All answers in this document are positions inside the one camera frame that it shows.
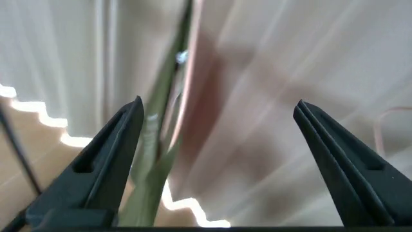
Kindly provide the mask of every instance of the white light strip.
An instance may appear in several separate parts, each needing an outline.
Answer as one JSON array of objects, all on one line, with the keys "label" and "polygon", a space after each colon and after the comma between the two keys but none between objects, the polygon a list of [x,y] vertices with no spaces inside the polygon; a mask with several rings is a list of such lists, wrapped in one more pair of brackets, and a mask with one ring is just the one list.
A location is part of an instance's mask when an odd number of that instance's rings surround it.
[{"label": "white light strip", "polygon": [[[0,85],[0,96],[14,98],[16,91],[13,87]],[[24,112],[37,112],[39,114],[39,121],[46,126],[65,128],[68,125],[67,119],[54,119],[48,116],[46,105],[44,102],[19,102],[17,99],[12,99],[11,107],[15,110]],[[87,137],[71,137],[67,132],[64,132],[60,141],[67,146],[83,148],[89,144],[92,138]],[[169,188],[169,182],[166,180],[162,193],[162,202],[166,209],[176,211],[179,209],[190,209],[201,227],[230,227],[227,220],[208,221],[206,214],[195,198],[187,198],[173,202],[172,195]]]}]

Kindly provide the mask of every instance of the pink cable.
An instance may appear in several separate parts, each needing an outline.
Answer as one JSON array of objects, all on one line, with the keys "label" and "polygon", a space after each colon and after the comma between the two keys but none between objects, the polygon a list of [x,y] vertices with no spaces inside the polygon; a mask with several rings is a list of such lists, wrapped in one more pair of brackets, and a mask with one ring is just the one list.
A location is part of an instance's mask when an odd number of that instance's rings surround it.
[{"label": "pink cable", "polygon": [[387,109],[383,113],[381,113],[378,119],[373,123],[373,136],[375,138],[375,145],[377,153],[381,157],[385,157],[385,149],[384,149],[384,141],[382,138],[382,120],[384,117],[388,116],[390,113],[395,111],[404,111],[404,110],[412,110],[410,106],[397,106],[390,109]]}]

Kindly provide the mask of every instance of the wooden surface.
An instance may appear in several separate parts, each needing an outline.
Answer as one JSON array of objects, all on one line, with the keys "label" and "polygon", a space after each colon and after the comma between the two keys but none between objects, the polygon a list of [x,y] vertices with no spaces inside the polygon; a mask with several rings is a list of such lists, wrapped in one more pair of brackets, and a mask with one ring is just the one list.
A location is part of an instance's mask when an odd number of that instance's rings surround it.
[{"label": "wooden surface", "polygon": [[[26,156],[42,189],[50,185],[62,170],[79,154],[82,148],[74,148],[60,142],[64,128],[51,128],[41,124],[37,113],[17,111],[10,107],[10,99],[0,98],[5,112],[12,122]],[[21,172],[3,130],[0,134],[0,228],[24,209],[35,193]],[[168,211],[160,205],[155,226],[195,226],[188,209]]]}]

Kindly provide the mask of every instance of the wooden floor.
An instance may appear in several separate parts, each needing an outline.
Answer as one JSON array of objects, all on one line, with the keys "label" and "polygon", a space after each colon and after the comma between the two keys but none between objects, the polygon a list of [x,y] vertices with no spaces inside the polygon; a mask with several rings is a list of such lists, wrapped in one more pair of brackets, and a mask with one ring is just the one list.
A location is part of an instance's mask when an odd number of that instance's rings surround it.
[{"label": "wooden floor", "polygon": [[[10,107],[10,99],[0,97],[9,120],[12,122],[20,143],[24,147],[35,175],[42,189],[77,156],[82,148],[63,144],[60,136],[64,128],[51,128],[41,124],[37,113],[17,111]],[[0,134],[0,229],[24,209],[35,193],[21,173],[18,160],[5,138]],[[155,222],[156,226],[196,226],[188,209],[168,211],[161,204]]]}]

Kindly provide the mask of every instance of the black cable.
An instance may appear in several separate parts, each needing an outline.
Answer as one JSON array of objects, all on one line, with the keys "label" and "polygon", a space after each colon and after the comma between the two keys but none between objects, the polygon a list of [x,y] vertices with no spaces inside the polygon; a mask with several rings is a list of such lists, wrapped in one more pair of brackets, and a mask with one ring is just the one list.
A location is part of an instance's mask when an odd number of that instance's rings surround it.
[{"label": "black cable", "polygon": [[30,184],[32,185],[33,190],[36,192],[37,195],[41,194],[41,190],[39,187],[38,182],[36,181],[36,178],[34,177],[34,174],[32,172],[32,169],[30,168],[29,163],[27,162],[26,158],[24,157],[23,149],[19,144],[19,141],[17,140],[16,136],[14,135],[13,129],[8,122],[6,115],[3,111],[3,103],[0,106],[0,120],[1,124],[3,125],[3,129],[5,130],[8,140],[10,141],[10,144],[14,148],[15,154],[17,158],[20,160],[21,165],[24,168],[24,171],[26,172],[26,175],[30,179]]}]

